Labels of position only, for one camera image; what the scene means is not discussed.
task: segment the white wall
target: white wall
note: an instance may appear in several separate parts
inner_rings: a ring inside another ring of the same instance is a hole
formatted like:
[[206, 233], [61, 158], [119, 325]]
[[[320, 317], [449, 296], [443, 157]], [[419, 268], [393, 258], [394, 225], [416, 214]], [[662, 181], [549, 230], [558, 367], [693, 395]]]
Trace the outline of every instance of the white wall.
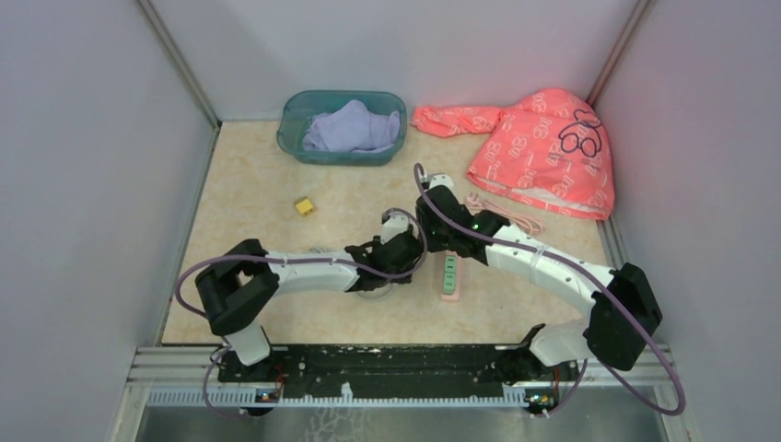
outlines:
[[662, 1], [598, 107], [704, 440], [777, 440], [781, 2]]
[[408, 106], [586, 96], [635, 0], [155, 0], [223, 120], [277, 117], [313, 88]]
[[108, 436], [211, 129], [131, 0], [0, 2], [0, 432]]

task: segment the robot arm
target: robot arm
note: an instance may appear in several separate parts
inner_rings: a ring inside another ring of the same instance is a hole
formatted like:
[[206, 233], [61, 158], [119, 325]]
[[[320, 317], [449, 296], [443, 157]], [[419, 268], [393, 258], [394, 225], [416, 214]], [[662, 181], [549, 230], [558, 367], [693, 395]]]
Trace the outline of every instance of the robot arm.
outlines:
[[463, 258], [524, 276], [561, 297], [583, 316], [564, 324], [538, 326], [530, 332], [524, 342], [542, 365], [555, 366], [596, 356], [602, 363], [621, 370], [634, 366], [646, 346], [643, 338], [592, 281], [552, 256], [563, 257], [594, 275], [648, 334], [653, 334], [662, 317], [642, 270], [629, 263], [616, 270], [585, 262], [540, 242], [501, 215], [485, 210], [471, 215], [454, 196], [453, 181], [447, 175], [425, 176], [423, 187], [430, 203], [459, 226], [492, 239], [527, 246], [520, 249], [466, 235], [435, 214], [421, 196], [415, 209], [428, 237], [429, 251], [452, 250]]
[[[485, 210], [472, 215], [453, 194], [453, 181], [447, 175], [425, 176], [423, 187], [430, 201], [421, 196], [416, 202], [421, 238], [414, 235], [409, 217], [390, 215], [383, 217], [380, 235], [366, 244], [335, 252], [289, 254], [264, 250], [257, 239], [241, 242], [228, 255], [251, 255], [264, 262], [213, 264], [195, 280], [212, 333], [230, 343], [243, 365], [253, 365], [271, 353], [262, 327], [254, 323], [271, 297], [309, 290], [374, 290], [388, 284], [396, 274], [411, 273], [425, 249], [452, 250], [461, 257], [520, 274], [561, 297], [583, 315], [580, 320], [565, 324], [534, 327], [520, 345], [528, 359], [527, 371], [593, 356], [621, 370], [634, 366], [646, 346], [643, 338], [593, 281], [564, 265], [561, 258], [585, 268], [618, 297], [648, 334], [653, 334], [661, 322], [661, 313], [639, 268], [627, 263], [616, 270], [584, 262], [541, 243], [501, 215]], [[491, 240], [453, 228], [431, 205], [456, 225]], [[525, 247], [510, 247], [495, 240]], [[243, 284], [240, 273], [250, 277], [250, 281]], [[411, 275], [393, 281], [407, 284]]]
[[[423, 256], [423, 246], [413, 234], [409, 217], [392, 214], [382, 221], [381, 234], [371, 241], [332, 252], [283, 253], [265, 250], [258, 239], [242, 241], [227, 255], [250, 255], [265, 262], [221, 262], [195, 278], [212, 333], [230, 344], [242, 364], [250, 366], [271, 353], [268, 338], [255, 319], [272, 297], [311, 290], [374, 290], [390, 280], [365, 268], [389, 274], [411, 271]], [[411, 275], [393, 279], [396, 284], [411, 281]]]

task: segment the purple cloth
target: purple cloth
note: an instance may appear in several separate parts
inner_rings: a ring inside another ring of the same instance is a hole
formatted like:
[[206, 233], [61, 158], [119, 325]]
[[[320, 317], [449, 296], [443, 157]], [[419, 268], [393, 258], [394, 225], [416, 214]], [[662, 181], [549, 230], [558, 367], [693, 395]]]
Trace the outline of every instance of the purple cloth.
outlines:
[[377, 153], [393, 146], [399, 136], [399, 112], [375, 115], [357, 99], [334, 113], [312, 118], [304, 135], [305, 150]]

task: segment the black mounting plate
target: black mounting plate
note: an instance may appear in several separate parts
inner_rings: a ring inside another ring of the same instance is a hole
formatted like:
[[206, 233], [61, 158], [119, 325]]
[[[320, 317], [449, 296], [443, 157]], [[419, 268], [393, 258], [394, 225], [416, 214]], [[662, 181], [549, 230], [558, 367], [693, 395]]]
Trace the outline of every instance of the black mounting plate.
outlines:
[[[275, 345], [272, 354], [244, 366], [234, 352], [219, 364], [220, 382], [275, 382], [284, 375], [285, 397], [340, 397], [350, 383], [354, 398], [478, 398], [503, 396], [502, 385], [523, 380], [553, 381], [552, 368], [535, 378], [515, 369], [519, 345]], [[561, 381], [577, 369], [557, 366]]]

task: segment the yellow cube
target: yellow cube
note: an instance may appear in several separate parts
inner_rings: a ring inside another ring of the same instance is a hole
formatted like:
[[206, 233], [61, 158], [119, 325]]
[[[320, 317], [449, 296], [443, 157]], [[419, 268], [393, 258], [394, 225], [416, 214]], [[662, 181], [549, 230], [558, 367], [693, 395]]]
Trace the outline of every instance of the yellow cube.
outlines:
[[312, 205], [312, 201], [310, 201], [306, 196], [296, 200], [295, 205], [296, 210], [298, 210], [301, 216], [309, 215], [315, 211], [315, 206]]

